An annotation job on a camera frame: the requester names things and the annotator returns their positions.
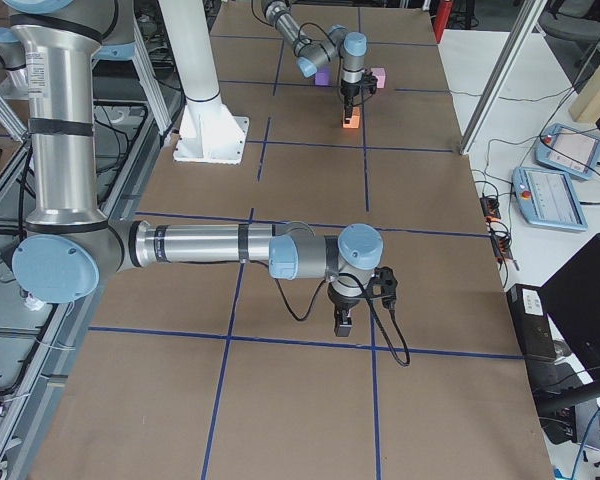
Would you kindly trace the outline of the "orange block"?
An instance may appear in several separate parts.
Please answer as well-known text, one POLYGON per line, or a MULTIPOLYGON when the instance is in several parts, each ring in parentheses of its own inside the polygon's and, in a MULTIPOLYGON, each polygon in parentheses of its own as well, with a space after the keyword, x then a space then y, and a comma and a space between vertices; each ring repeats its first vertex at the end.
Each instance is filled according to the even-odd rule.
POLYGON ((344 129, 355 130, 360 127, 361 123, 361 110, 359 107, 354 107, 351 114, 347 116, 343 114, 342 127, 344 129))

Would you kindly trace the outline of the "blue tape line lengthwise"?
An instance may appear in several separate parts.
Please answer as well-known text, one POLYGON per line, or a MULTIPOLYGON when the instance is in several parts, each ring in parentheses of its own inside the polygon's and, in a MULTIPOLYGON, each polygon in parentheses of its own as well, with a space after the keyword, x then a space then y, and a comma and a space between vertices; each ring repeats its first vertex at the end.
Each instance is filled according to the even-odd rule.
MULTIPOLYGON (((363 144, 363 176, 364 176, 364 201, 365 212, 370 212, 370 193, 369 193, 369 172, 367 160, 367 142, 366 142, 366 120, 364 102, 367 100, 365 94, 361 92, 361 129, 363 144)), ((373 426, 374 426, 374 460, 375 460, 375 478, 382 479, 382 461, 381 461, 381 439, 380 439, 380 418, 379 418, 379 398, 378 398, 378 377, 377 377, 377 351, 376 351, 376 323, 373 311, 370 313, 370 342, 371 342, 371 382, 372 382, 372 400, 373 400, 373 426)))

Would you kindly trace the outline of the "blue tape line crosswise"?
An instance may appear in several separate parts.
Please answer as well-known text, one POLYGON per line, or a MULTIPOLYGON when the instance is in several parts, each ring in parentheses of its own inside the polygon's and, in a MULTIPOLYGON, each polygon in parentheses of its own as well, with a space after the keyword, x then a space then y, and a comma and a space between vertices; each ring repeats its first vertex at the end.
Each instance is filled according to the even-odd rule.
MULTIPOLYGON (((248 343, 261 343, 261 344, 276 344, 276 345, 295 345, 295 346, 308 346, 308 347, 320 347, 320 348, 333 348, 333 349, 350 349, 350 350, 374 350, 391 353, 389 347, 386 346, 374 346, 367 344, 350 344, 350 343, 335 343, 335 342, 321 342, 321 341, 310 341, 310 340, 293 340, 293 339, 276 339, 276 338, 264 338, 264 337, 250 337, 240 335, 220 335, 211 333, 196 333, 196 332, 184 332, 184 331, 167 331, 167 330, 155 330, 155 329, 139 329, 139 328, 123 328, 123 327, 108 327, 108 326, 90 326, 89 331, 95 332, 109 332, 109 333, 125 333, 125 334, 136 334, 136 335, 153 335, 153 336, 169 336, 169 337, 182 337, 182 338, 195 338, 195 339, 207 339, 207 340, 230 340, 232 342, 248 342, 248 343)), ((410 349, 411 354, 423 354, 423 355, 438 355, 438 356, 450 356, 450 357, 467 357, 467 358, 485 358, 485 359, 497 359, 497 360, 523 360, 521 355, 508 355, 508 354, 492 354, 492 353, 479 353, 479 352, 466 352, 466 351, 453 351, 453 350, 436 350, 436 349, 410 349)))

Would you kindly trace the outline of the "purple block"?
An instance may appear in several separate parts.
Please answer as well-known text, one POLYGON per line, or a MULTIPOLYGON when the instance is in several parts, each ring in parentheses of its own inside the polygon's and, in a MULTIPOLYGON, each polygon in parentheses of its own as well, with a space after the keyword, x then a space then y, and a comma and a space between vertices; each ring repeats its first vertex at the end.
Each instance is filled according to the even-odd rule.
POLYGON ((331 83, 331 70, 329 67, 320 68, 314 75, 316 86, 329 86, 331 83))

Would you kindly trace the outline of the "pink block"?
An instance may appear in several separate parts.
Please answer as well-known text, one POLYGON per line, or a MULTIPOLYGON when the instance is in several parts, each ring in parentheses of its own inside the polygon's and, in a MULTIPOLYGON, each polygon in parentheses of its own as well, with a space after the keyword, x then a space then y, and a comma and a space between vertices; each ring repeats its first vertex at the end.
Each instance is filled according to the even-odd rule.
POLYGON ((374 67, 371 69, 372 75, 376 78, 376 85, 378 89, 384 89, 386 84, 386 71, 382 67, 374 67))

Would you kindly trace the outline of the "brown paper table cover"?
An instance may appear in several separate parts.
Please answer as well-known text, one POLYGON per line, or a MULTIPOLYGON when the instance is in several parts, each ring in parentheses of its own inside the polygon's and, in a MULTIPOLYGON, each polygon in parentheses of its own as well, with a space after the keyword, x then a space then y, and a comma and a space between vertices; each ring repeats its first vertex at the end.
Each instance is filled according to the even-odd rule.
MULTIPOLYGON (((296 6, 299 21, 364 32, 387 85, 362 129, 332 88, 304 80, 245 3, 211 43, 230 110, 249 117, 238 165, 163 150, 138 207, 153 224, 378 228, 410 349, 520 355, 428 17, 296 6)), ((116 275, 91 326, 367 344, 313 280, 258 265, 159 264, 116 275)), ((376 479, 371 351, 89 331, 30 471, 33 479, 376 479)), ((523 360, 377 351, 382 479, 548 479, 523 360)))

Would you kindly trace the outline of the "orange black connector strip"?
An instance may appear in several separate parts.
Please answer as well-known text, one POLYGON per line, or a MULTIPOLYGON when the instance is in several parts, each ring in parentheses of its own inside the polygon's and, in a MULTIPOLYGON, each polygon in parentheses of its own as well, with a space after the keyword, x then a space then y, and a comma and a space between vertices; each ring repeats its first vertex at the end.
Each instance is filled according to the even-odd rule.
POLYGON ((480 205, 496 261, 500 266, 512 262, 518 270, 519 265, 511 249, 511 231, 501 218, 498 198, 495 195, 482 195, 480 205))

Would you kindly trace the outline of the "black computer box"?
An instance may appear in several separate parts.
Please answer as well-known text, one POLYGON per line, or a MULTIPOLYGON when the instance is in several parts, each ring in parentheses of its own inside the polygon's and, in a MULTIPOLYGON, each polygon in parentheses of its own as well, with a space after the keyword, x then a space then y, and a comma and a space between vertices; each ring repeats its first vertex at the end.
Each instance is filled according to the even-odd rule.
POLYGON ((506 293, 521 353, 526 359, 554 362, 556 352, 539 288, 515 284, 506 293))

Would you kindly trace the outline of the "far teach pendant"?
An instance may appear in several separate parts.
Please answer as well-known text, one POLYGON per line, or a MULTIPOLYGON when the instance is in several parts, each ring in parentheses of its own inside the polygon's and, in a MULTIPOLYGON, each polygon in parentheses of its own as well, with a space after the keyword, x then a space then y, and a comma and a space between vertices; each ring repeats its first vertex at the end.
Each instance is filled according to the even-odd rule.
POLYGON ((600 138, 554 123, 545 129, 535 147, 535 160, 574 178, 589 180, 600 157, 600 138))

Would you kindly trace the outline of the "teach pendant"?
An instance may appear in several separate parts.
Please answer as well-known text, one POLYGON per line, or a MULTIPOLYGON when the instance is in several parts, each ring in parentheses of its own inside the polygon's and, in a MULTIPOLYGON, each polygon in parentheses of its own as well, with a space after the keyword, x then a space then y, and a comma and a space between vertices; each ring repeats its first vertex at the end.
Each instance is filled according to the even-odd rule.
POLYGON ((587 230, 581 204, 566 172, 516 167, 512 184, 519 210, 529 224, 573 232, 587 230))
POLYGON ((574 178, 589 180, 600 157, 600 138, 554 123, 545 129, 535 147, 535 160, 574 178))

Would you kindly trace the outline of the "near teach pendant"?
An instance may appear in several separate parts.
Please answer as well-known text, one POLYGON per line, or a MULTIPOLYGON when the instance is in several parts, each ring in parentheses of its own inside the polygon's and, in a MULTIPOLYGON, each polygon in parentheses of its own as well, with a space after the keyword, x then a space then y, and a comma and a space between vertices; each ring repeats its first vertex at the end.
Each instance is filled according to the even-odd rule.
POLYGON ((516 167, 512 184, 519 210, 529 224, 573 232, 587 230, 581 204, 566 172, 516 167))

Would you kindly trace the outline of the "black monitor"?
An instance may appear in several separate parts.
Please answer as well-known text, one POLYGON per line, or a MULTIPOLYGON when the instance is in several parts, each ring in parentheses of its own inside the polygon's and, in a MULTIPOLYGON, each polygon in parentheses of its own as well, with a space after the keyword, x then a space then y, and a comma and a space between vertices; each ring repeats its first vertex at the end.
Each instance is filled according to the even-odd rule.
POLYGON ((539 414, 600 397, 600 233, 578 250, 539 291, 544 310, 593 381, 538 398, 539 414))

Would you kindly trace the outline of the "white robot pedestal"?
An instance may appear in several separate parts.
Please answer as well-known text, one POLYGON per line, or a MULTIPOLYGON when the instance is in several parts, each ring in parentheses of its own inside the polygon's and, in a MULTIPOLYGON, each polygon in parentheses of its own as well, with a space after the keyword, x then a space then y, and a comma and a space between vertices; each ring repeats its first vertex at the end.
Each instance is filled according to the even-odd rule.
POLYGON ((222 101, 203 3, 159 5, 186 99, 174 159, 240 163, 249 119, 233 116, 222 101))

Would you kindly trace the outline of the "aluminium frame post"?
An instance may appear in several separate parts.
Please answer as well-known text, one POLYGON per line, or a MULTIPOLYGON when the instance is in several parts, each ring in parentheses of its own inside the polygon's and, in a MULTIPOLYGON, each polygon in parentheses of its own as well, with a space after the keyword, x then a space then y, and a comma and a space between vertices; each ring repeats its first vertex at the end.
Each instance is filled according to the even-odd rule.
POLYGON ((542 0, 526 0, 523 2, 511 32, 509 33, 501 53, 494 65, 485 85, 480 100, 471 116, 468 126, 459 144, 459 153, 470 152, 480 130, 485 125, 490 111, 494 107, 501 90, 521 50, 532 33, 546 2, 542 0))

